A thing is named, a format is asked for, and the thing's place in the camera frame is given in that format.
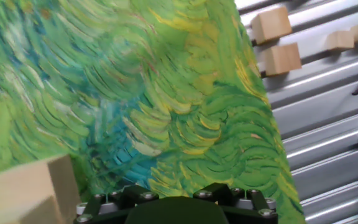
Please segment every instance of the screw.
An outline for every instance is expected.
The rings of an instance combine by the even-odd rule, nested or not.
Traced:
[[[144,192],[144,193],[141,193],[140,196],[146,200],[150,200],[150,199],[155,198],[157,196],[157,194],[154,192]]]
[[[77,222],[83,223],[91,220],[93,217],[90,214],[84,214],[77,218]]]
[[[119,192],[111,192],[111,193],[110,193],[110,195],[113,195],[113,196],[114,196],[114,195],[117,195],[117,194],[119,194]]]
[[[208,198],[212,196],[212,192],[209,192],[207,190],[199,190],[196,192],[196,195],[200,198]]]
[[[240,192],[240,191],[242,191],[242,189],[239,188],[239,187],[234,187],[234,188],[232,188],[231,190],[234,191],[234,192]]]
[[[264,208],[259,210],[259,214],[261,214],[262,216],[269,216],[269,215],[273,215],[274,212],[268,208]]]

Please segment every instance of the impasto brushstroke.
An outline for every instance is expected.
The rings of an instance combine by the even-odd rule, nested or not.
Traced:
[[[233,0],[0,0],[0,171],[65,153],[83,198],[222,182],[305,222]]]

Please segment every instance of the metal bracket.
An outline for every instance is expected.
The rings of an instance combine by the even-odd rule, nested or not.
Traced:
[[[269,209],[271,209],[271,210],[276,209],[276,201],[274,199],[266,198],[266,202],[267,202]],[[81,204],[77,205],[77,215],[83,214],[87,204],[88,203],[85,202],[85,203],[81,203]],[[236,203],[236,207],[243,208],[243,209],[249,209],[249,210],[254,209],[254,205],[252,204],[252,201],[248,200],[248,199],[244,199],[244,198],[240,199]],[[101,205],[99,215],[107,214],[110,212],[116,212],[116,211],[118,211],[118,206],[114,202],[108,202],[108,203],[104,203]]]

